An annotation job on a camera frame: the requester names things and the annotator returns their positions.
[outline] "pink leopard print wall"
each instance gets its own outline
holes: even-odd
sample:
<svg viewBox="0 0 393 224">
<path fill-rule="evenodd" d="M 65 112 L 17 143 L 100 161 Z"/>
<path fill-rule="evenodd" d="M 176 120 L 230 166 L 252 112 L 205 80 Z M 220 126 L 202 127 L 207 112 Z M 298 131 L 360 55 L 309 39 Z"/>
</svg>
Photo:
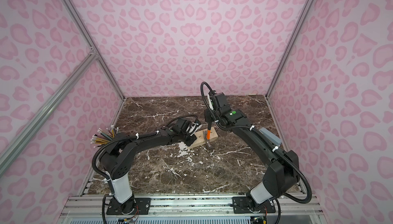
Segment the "pink leopard print wall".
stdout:
<svg viewBox="0 0 393 224">
<path fill-rule="evenodd" d="M 330 223 L 392 223 L 393 0 L 318 0 L 272 100 Z"/>
<path fill-rule="evenodd" d="M 0 155 L 87 55 L 60 0 L 0 0 Z"/>
<path fill-rule="evenodd" d="M 119 104 L 93 63 L 0 179 L 0 222 L 56 223 L 91 165 L 91 135 L 108 127 Z"/>
<path fill-rule="evenodd" d="M 264 94 L 305 0 L 73 0 L 127 96 Z"/>
</svg>

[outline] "white debris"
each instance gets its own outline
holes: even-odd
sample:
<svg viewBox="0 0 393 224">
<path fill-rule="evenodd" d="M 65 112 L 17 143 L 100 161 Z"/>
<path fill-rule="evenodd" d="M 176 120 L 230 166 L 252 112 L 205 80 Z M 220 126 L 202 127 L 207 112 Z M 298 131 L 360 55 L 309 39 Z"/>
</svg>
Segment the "white debris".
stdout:
<svg viewBox="0 0 393 224">
<path fill-rule="evenodd" d="M 229 153 L 243 153 L 240 150 L 243 150 L 243 149 L 246 149 L 246 148 L 250 148 L 250 147 L 243 147 L 243 148 L 240 148 L 240 149 L 238 149 L 236 151 L 230 151 L 230 152 L 226 152 L 226 153 L 223 153 L 223 154 L 217 154 L 217 155 L 214 155 L 213 157 L 216 158 L 218 156 L 227 155 Z"/>
<path fill-rule="evenodd" d="M 219 189 L 221 189 L 221 188 L 224 188 L 224 187 L 226 187 L 226 186 L 233 185 L 233 184 L 234 184 L 234 183 L 229 183 L 229 184 L 223 185 L 223 186 L 221 186 L 221 187 L 217 187 L 216 189 L 213 189 L 213 190 L 211 190 L 211 191 L 205 191 L 205 189 L 202 189 L 202 191 L 203 191 L 203 192 L 215 192 L 215 191 L 217 191 L 217 190 L 219 190 Z"/>
<path fill-rule="evenodd" d="M 175 176 L 176 176 L 176 175 L 180 176 L 178 173 L 176 173 L 176 172 L 174 171 L 173 168 L 168 169 L 167 172 L 172 172 Z"/>
<path fill-rule="evenodd" d="M 187 145 L 184 142 L 180 142 L 179 143 L 179 155 L 177 155 L 177 157 L 181 157 L 181 156 L 185 156 L 185 155 L 189 155 L 189 151 L 190 149 L 187 148 Z"/>
<path fill-rule="evenodd" d="M 108 183 L 108 181 L 107 181 L 106 179 L 100 180 L 100 179 L 97 179 L 97 178 L 93 178 L 93 180 L 99 180 L 99 181 L 102 181 L 102 182 L 104 182 L 104 183 Z"/>
</svg>

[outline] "aluminum frame rail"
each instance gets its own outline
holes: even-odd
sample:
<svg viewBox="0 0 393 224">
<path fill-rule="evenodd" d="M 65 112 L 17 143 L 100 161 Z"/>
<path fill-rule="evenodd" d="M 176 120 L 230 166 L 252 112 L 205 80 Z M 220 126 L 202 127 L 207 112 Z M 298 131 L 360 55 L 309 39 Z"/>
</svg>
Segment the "aluminum frame rail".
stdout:
<svg viewBox="0 0 393 224">
<path fill-rule="evenodd" d="M 292 35 L 289 38 L 287 46 L 285 47 L 284 54 L 282 55 L 279 65 L 276 69 L 276 72 L 273 75 L 272 83 L 270 84 L 270 86 L 266 92 L 267 99 L 272 94 L 274 87 L 276 86 L 276 84 L 278 82 L 278 78 L 280 77 L 280 74 L 282 73 L 282 70 L 284 69 L 284 66 L 288 61 L 288 58 L 292 52 L 292 49 L 294 48 L 294 46 L 296 44 L 297 39 L 299 38 L 300 34 L 302 33 L 302 28 L 303 28 L 304 24 L 306 23 L 307 18 L 310 15 L 310 12 L 311 12 L 315 2 L 316 2 L 316 0 L 306 0 L 304 6 L 302 8 L 302 12 L 299 15 L 299 19 L 297 20 L 294 30 L 292 32 Z"/>
<path fill-rule="evenodd" d="M 23 131 L 10 142 L 9 147 L 0 157 L 0 177 L 7 171 L 8 167 L 11 166 L 30 140 L 40 130 L 50 115 L 52 115 L 63 99 L 66 98 L 71 89 L 97 58 L 98 56 L 95 51 L 89 53 L 83 62 L 59 87 L 59 89 L 57 89 L 57 91 L 49 98 L 41 109 L 38 110 L 34 118 L 29 121 Z"/>
<path fill-rule="evenodd" d="M 124 103 L 125 103 L 125 100 L 120 100 L 119 107 L 116 110 L 115 116 L 113 117 L 113 119 L 111 121 L 111 124 L 116 124 L 117 123 L 117 120 L 119 119 L 119 116 L 120 116 L 120 113 L 121 113 L 121 109 L 123 109 Z M 81 187 L 78 190 L 77 196 L 82 196 L 85 193 L 87 193 L 87 191 L 88 191 L 87 187 L 91 185 L 91 181 L 92 181 L 93 176 L 94 176 L 93 172 L 94 172 L 93 168 L 90 165 L 89 166 L 89 171 L 86 174 L 85 178 L 83 179 Z"/>
<path fill-rule="evenodd" d="M 109 70 L 108 66 L 106 65 L 104 58 L 101 55 L 97 45 L 95 44 L 93 37 L 91 36 L 89 30 L 87 29 L 85 23 L 82 20 L 81 15 L 76 10 L 76 7 L 72 0 L 61 0 L 65 8 L 67 9 L 68 13 L 70 14 L 72 20 L 75 22 L 76 27 L 81 32 L 83 39 L 86 43 L 90 46 L 90 49 L 96 51 L 98 54 L 98 62 L 101 65 L 101 68 L 104 70 L 106 77 L 109 79 L 110 83 L 112 84 L 113 88 L 116 90 L 116 93 L 119 95 L 121 99 L 125 99 L 123 92 L 115 78 L 113 77 L 111 71 Z"/>
<path fill-rule="evenodd" d="M 151 198 L 149 215 L 143 217 L 207 217 L 207 216 L 258 216 L 261 214 L 235 214 L 232 197 L 244 197 L 235 193 L 197 193 L 197 194 L 135 194 L 136 198 Z M 305 194 L 293 193 L 304 198 Z M 69 197 L 60 218 L 99 218 L 101 217 L 102 195 L 83 195 Z M 323 215 L 317 198 L 312 197 L 308 204 L 299 204 L 286 197 L 279 199 L 282 215 Z M 131 217 L 127 215 L 106 215 L 107 218 Z"/>
</svg>

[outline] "black cable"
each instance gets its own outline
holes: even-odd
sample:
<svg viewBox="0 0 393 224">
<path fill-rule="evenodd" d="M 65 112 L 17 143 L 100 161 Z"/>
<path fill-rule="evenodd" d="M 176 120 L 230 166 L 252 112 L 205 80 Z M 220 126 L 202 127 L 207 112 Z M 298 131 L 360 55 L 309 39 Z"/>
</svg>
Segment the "black cable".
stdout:
<svg viewBox="0 0 393 224">
<path fill-rule="evenodd" d="M 102 198 L 102 221 L 104 224 L 106 223 L 106 219 L 105 219 L 105 201 L 106 201 L 106 197 L 109 197 L 108 194 L 105 194 L 104 197 Z"/>
<path fill-rule="evenodd" d="M 153 136 L 153 135 L 156 135 L 156 134 L 157 134 L 157 132 L 153 132 L 153 133 L 149 133 L 149 134 L 142 134 L 142 135 L 139 136 L 139 138 L 146 138 L 146 137 L 150 137 L 150 136 Z M 94 154 L 94 156 L 93 156 L 93 158 L 92 158 L 92 160 L 91 160 L 91 167 L 93 168 L 93 170 L 94 170 L 95 172 L 97 172 L 98 174 L 102 175 L 103 177 L 105 177 L 107 180 L 110 180 L 110 179 L 111 179 L 110 176 L 107 175 L 105 172 L 102 172 L 102 171 L 97 167 L 97 165 L 96 165 L 97 158 L 98 158 L 98 156 L 100 155 L 100 153 L 101 153 L 107 146 L 109 146 L 109 145 L 111 145 L 111 144 L 113 144 L 113 143 L 122 141 L 122 140 L 127 140 L 127 139 L 136 139 L 136 136 L 125 136 L 125 137 L 117 138 L 117 139 L 111 140 L 110 143 L 107 143 L 107 144 L 103 145 L 102 147 L 100 147 L 100 148 L 96 151 L 96 153 Z"/>
<path fill-rule="evenodd" d="M 167 122 L 167 124 L 165 124 L 165 126 L 168 127 L 169 124 L 172 123 L 173 121 L 175 121 L 175 120 L 177 120 L 177 119 L 180 119 L 180 118 L 187 118 L 187 117 L 194 117 L 194 118 L 195 118 L 195 121 L 198 120 L 198 116 L 197 116 L 197 115 L 194 115 L 194 114 L 184 115 L 184 116 L 180 116 L 180 117 L 177 117 L 177 118 L 174 118 L 174 119 L 170 120 L 169 122 Z"/>
<path fill-rule="evenodd" d="M 224 130 L 224 131 L 231 130 L 231 129 L 234 129 L 234 128 L 246 128 L 246 129 L 250 129 L 250 127 L 247 127 L 247 126 L 244 126 L 244 125 L 235 125 L 235 126 L 232 126 L 232 127 L 223 127 L 223 126 L 220 124 L 219 119 L 216 117 L 216 115 L 215 115 L 215 114 L 213 113 L 213 111 L 210 109 L 210 106 L 209 106 L 208 101 L 206 101 L 206 99 L 205 99 L 205 94 L 204 94 L 204 91 L 203 91 L 203 86 L 204 86 L 204 85 L 206 85 L 206 87 L 208 87 L 208 89 L 209 89 L 212 93 L 215 93 L 215 92 L 211 89 L 211 87 L 209 86 L 208 83 L 202 82 L 202 83 L 200 84 L 200 93 L 201 93 L 203 102 L 205 103 L 205 106 L 206 106 L 207 109 L 209 110 L 209 112 L 210 112 L 210 114 L 211 114 L 211 117 L 214 119 L 214 121 L 217 121 L 216 124 L 217 124 L 217 126 L 218 126 L 220 129 L 222 129 L 222 130 Z M 276 147 L 276 145 L 273 144 L 272 142 L 270 142 L 269 139 L 268 139 L 264 134 L 262 134 L 258 129 L 252 128 L 251 131 L 254 132 L 254 133 L 256 133 L 256 134 L 263 140 L 263 142 L 266 143 L 271 149 L 274 149 L 274 148 Z M 294 197 L 294 196 L 292 196 L 292 195 L 290 195 L 290 194 L 288 194 L 288 193 L 286 193 L 286 192 L 285 192 L 283 195 L 286 196 L 286 197 L 288 197 L 288 198 L 290 198 L 290 199 L 292 199 L 293 201 L 298 202 L 298 203 L 301 203 L 301 204 L 306 204 L 306 203 L 310 202 L 310 201 L 311 201 L 311 198 L 312 198 L 312 192 L 311 192 L 310 184 L 309 184 L 308 181 L 307 181 L 307 178 L 303 175 L 303 173 L 299 170 L 299 168 L 298 168 L 294 163 L 292 163 L 292 161 L 289 160 L 289 158 L 287 158 L 287 157 L 286 157 L 283 153 L 281 153 L 279 150 L 274 150 L 273 153 L 276 153 L 284 162 L 286 162 L 291 168 L 293 168 L 293 169 L 297 172 L 297 174 L 298 174 L 299 177 L 302 179 L 302 181 L 303 181 L 303 183 L 304 183 L 304 185 L 305 185 L 305 187 L 306 187 L 306 190 L 307 190 L 307 196 L 306 196 L 305 199 L 299 199 L 299 198 Z"/>
<path fill-rule="evenodd" d="M 274 224 L 278 224 L 278 222 L 280 221 L 280 218 L 281 218 L 281 207 L 280 207 L 280 203 L 278 202 L 278 199 L 275 199 L 275 201 L 277 203 L 278 216 L 277 216 L 277 220 Z"/>
<path fill-rule="evenodd" d="M 250 211 L 252 213 L 259 213 L 261 211 L 261 210 L 259 210 L 258 212 L 257 211 L 253 211 L 250 208 L 240 207 L 240 206 L 237 206 L 237 205 L 234 205 L 234 204 L 230 204 L 229 206 L 230 207 L 236 207 L 236 208 L 243 209 L 243 210 L 248 210 L 248 211 Z"/>
</svg>

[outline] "wooden block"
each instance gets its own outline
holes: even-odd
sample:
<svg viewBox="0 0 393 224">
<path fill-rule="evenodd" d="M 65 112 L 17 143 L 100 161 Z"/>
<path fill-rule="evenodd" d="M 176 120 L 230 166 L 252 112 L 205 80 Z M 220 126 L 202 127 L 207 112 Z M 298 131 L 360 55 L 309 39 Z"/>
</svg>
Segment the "wooden block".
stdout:
<svg viewBox="0 0 393 224">
<path fill-rule="evenodd" d="M 206 144 L 205 139 L 203 138 L 203 131 L 208 131 L 208 129 L 206 128 L 206 129 L 199 130 L 199 131 L 195 132 L 196 140 L 189 147 L 187 147 L 188 149 Z M 214 127 L 211 127 L 210 143 L 217 140 L 218 138 L 219 138 L 219 135 L 217 134 L 216 130 L 214 129 Z"/>
</svg>

